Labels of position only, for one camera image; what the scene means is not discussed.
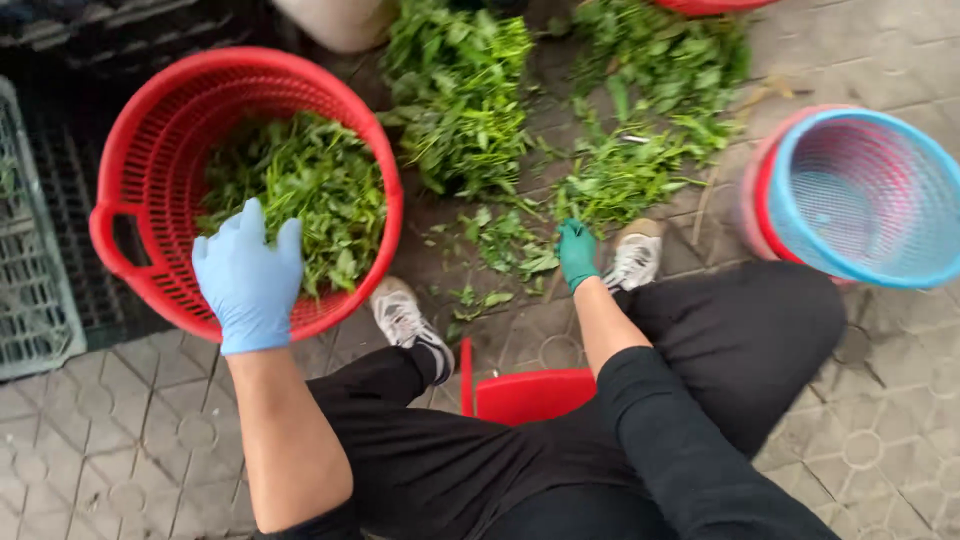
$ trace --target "concrete floor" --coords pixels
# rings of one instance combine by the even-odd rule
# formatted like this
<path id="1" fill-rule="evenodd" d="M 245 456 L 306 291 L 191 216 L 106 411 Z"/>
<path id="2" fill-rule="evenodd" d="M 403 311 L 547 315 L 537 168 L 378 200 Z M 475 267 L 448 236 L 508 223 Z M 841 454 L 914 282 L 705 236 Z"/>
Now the concrete floor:
<path id="1" fill-rule="evenodd" d="M 545 20 L 546 7 L 531 13 Z M 733 229 L 734 184 L 757 139 L 812 104 L 890 112 L 960 157 L 960 3 L 955 0 L 783 0 L 755 14 L 754 76 L 782 75 L 795 100 L 754 108 L 724 157 L 704 229 L 691 245 L 699 188 L 651 214 L 666 220 L 664 278 L 750 257 Z M 571 56 L 539 46 L 533 76 L 547 89 L 531 130 L 571 144 L 577 126 L 551 106 L 566 96 Z M 325 59 L 375 109 L 389 107 L 375 61 Z M 521 181 L 532 197 L 565 174 L 555 163 Z M 410 195 L 392 271 L 424 296 L 443 327 L 449 299 L 426 287 L 516 287 L 487 271 L 447 272 L 418 233 L 462 207 Z M 584 365 L 566 295 L 524 294 L 468 327 L 480 377 Z M 823 372 L 771 436 L 756 467 L 844 540 L 960 539 L 960 286 L 931 291 L 855 287 L 850 330 Z M 296 344 L 307 377 L 385 345 L 368 310 Z M 414 406 L 457 412 L 459 376 Z M 58 372 L 0 387 L 0 538 L 207 538 L 253 529 L 236 404 L 216 345 L 169 331 L 69 361 Z"/>

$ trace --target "leg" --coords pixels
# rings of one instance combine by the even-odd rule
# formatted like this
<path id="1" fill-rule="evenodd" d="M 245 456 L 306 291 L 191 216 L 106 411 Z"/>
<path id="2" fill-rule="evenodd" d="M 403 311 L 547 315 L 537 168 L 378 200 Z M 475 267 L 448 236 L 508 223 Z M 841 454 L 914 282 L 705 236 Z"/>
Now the leg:
<path id="1" fill-rule="evenodd" d="M 400 296 L 412 299 L 405 291 Z M 377 308 L 374 304 L 383 328 L 388 319 Z M 391 311 L 394 315 L 409 315 L 402 323 L 389 319 L 392 326 L 384 329 L 401 346 L 359 358 L 307 385 L 347 452 L 363 528 L 395 540 L 471 538 L 544 443 L 529 432 L 407 408 L 438 379 L 438 369 L 452 370 L 453 358 L 445 347 L 438 355 L 419 333 L 410 340 L 397 333 L 399 327 L 423 332 L 409 324 L 419 311 Z"/>
<path id="2" fill-rule="evenodd" d="M 827 276 L 788 262 L 747 263 L 615 296 L 749 457 L 827 360 L 846 322 Z"/>

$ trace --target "black pants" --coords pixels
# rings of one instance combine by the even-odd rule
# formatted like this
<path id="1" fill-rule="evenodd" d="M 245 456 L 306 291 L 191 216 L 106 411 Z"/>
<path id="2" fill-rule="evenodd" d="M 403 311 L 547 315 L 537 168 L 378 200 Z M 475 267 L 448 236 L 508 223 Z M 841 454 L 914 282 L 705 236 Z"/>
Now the black pants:
<path id="1" fill-rule="evenodd" d="M 843 304 L 822 274 L 756 262 L 651 283 L 617 303 L 707 416 L 753 457 L 839 340 Z M 433 379 L 432 356 L 389 348 L 308 384 L 343 444 L 361 525 L 393 539 L 480 537 L 496 517 L 551 487 L 643 491 L 596 400 L 508 428 L 406 406 Z"/>

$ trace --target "knee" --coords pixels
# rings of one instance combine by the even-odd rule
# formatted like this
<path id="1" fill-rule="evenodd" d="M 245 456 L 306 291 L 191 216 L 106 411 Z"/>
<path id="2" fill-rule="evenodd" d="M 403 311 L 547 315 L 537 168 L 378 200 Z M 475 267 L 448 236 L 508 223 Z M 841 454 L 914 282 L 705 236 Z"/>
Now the knee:
<path id="1" fill-rule="evenodd" d="M 772 320 L 801 325 L 822 342 L 833 345 L 847 327 L 847 311 L 836 284 L 827 274 L 786 261 L 752 264 L 746 286 L 753 289 Z"/>

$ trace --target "white sneaker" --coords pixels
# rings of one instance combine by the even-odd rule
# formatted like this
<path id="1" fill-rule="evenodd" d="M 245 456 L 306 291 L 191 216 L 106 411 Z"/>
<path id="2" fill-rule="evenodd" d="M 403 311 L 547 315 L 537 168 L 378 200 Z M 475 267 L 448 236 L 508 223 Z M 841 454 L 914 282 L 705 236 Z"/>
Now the white sneaker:
<path id="1" fill-rule="evenodd" d="M 404 349 L 424 347 L 437 361 L 437 378 L 443 384 L 453 374 L 453 352 L 446 346 L 417 306 L 417 295 L 399 278 L 387 276 L 370 296 L 373 318 L 391 345 Z"/>
<path id="2" fill-rule="evenodd" d="M 663 232 L 651 219 L 641 218 L 616 236 L 613 270 L 604 278 L 610 292 L 630 291 L 654 280 L 660 269 Z"/>

